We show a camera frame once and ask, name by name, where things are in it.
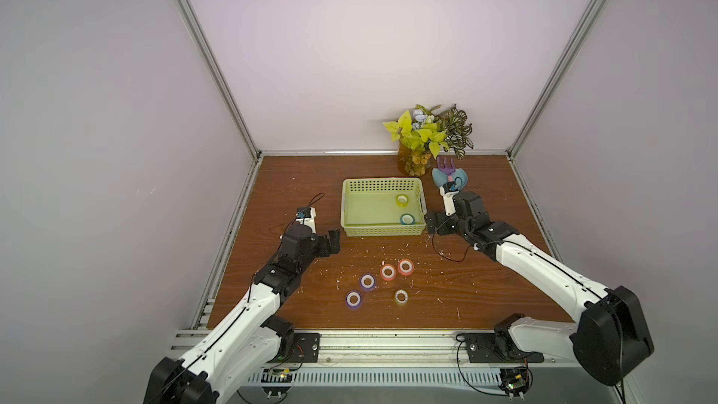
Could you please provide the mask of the clear tape roll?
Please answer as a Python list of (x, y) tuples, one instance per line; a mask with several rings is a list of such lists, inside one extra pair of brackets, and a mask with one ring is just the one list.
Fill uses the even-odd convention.
[(396, 293), (394, 294), (394, 300), (396, 305), (398, 306), (406, 305), (409, 301), (409, 294), (406, 290), (403, 289), (396, 290)]

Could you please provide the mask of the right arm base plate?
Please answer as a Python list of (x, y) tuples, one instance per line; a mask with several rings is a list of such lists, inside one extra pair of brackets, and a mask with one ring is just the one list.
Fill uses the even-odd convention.
[(456, 340), (464, 344), (471, 364), (540, 364), (545, 361), (542, 353), (522, 351), (507, 337), (494, 332), (460, 333)]

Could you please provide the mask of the left circuit board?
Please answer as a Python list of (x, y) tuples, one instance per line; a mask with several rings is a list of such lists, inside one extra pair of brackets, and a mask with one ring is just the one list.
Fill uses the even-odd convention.
[(295, 372), (285, 368), (269, 368), (264, 370), (261, 378), (261, 388), (268, 401), (282, 402), (287, 398), (288, 392), (292, 389)]

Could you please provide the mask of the blue tape roll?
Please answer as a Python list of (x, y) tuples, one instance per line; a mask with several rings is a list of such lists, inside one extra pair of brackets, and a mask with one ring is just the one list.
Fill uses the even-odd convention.
[(400, 222), (404, 226), (411, 226), (412, 224), (415, 223), (415, 218), (411, 214), (405, 213), (405, 214), (401, 215)]

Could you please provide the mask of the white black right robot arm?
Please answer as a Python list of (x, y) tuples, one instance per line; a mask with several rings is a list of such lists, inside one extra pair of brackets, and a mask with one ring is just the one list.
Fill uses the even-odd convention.
[(609, 288), (540, 250), (516, 228), (491, 219), (482, 198), (439, 189), (443, 211), (424, 217), (431, 235), (458, 235), (472, 250), (510, 269), (556, 303), (570, 322), (514, 314), (495, 326), (495, 352), (525, 360), (540, 353), (578, 363), (602, 385), (615, 386), (654, 353), (641, 301), (628, 288)]

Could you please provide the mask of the right circuit board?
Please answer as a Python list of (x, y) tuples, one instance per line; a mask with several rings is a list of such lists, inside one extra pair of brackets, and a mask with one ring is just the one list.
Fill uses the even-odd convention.
[(502, 368), (499, 380), (499, 389), (511, 400), (524, 400), (533, 383), (532, 373), (527, 367)]

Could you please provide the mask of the amber vase with artificial plants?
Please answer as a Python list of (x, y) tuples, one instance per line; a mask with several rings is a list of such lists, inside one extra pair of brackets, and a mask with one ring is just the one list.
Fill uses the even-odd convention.
[(398, 143), (398, 169), (409, 177), (422, 177), (443, 154), (463, 159), (474, 149), (473, 126), (456, 104), (428, 108), (415, 105), (396, 120), (384, 122), (391, 140)]

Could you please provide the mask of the purple tape roll front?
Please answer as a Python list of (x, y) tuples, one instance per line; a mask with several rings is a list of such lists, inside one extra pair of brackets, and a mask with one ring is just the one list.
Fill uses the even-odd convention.
[(363, 296), (359, 291), (352, 290), (347, 293), (345, 303), (351, 310), (356, 310), (362, 306)]

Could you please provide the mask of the pink tape roll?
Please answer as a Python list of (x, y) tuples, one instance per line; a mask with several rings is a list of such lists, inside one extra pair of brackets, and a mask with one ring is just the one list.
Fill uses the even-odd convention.
[(396, 267), (393, 265), (386, 264), (381, 267), (380, 276), (381, 278), (383, 278), (383, 280), (387, 282), (391, 282), (392, 280), (394, 280), (397, 274), (398, 273), (396, 272)]

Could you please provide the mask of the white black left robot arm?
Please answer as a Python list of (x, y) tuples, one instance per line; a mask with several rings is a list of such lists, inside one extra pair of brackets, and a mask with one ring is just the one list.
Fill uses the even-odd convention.
[(325, 236), (293, 224), (279, 248), (252, 276), (237, 306), (198, 344), (151, 371), (145, 403), (226, 403), (267, 362), (291, 355), (295, 327), (277, 315), (318, 258), (340, 252), (341, 231)]

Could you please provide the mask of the yellow tape roll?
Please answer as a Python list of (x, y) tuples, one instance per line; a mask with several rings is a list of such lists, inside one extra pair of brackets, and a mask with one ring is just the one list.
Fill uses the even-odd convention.
[(396, 205), (398, 205), (399, 207), (402, 207), (402, 208), (407, 207), (407, 205), (409, 205), (409, 197), (404, 194), (397, 195), (396, 196)]

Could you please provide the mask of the aluminium front rail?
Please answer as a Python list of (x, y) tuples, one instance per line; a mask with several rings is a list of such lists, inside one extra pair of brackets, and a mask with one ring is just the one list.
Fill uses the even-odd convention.
[[(317, 361), (313, 366), (326, 367), (456, 367), (456, 353), (460, 344), (455, 330), (417, 329), (370, 329), (370, 330), (329, 330), (306, 329), (297, 331), (297, 336), (309, 333), (320, 335)], [(164, 355), (181, 357), (200, 343), (209, 331), (180, 330), (171, 340), (170, 348)], [(508, 366), (499, 361), (486, 348), (489, 342), (480, 342), (477, 348), (479, 362), (470, 363), (467, 348), (459, 349), (459, 363), (463, 366)], [(543, 353), (543, 362), (531, 362), (531, 367), (582, 368), (577, 361), (558, 355)]]

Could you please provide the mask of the purple tape roll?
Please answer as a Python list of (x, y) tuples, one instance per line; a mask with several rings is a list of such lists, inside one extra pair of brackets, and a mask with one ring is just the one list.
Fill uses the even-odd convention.
[(362, 306), (363, 296), (359, 291), (352, 290), (347, 293), (345, 303), (351, 310), (356, 310)]
[(360, 278), (360, 286), (365, 292), (373, 291), (376, 288), (376, 284), (375, 276), (370, 273), (366, 273)]

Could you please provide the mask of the purple pink toy rake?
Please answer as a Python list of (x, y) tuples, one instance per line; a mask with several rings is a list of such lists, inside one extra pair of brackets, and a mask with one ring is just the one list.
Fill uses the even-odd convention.
[(450, 183), (454, 180), (454, 173), (456, 172), (456, 167), (454, 164), (454, 157), (447, 156), (447, 155), (441, 155), (437, 159), (438, 163), (438, 170), (443, 173), (447, 178), (447, 183)]

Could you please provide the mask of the light green perforated storage basket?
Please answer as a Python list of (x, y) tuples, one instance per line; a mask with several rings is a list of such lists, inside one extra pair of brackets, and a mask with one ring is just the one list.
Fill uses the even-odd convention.
[[(396, 196), (409, 197), (407, 207), (396, 205)], [(400, 222), (402, 214), (415, 218), (411, 226)], [(350, 238), (420, 236), (426, 230), (426, 200), (418, 178), (347, 179), (342, 183), (340, 224)]]

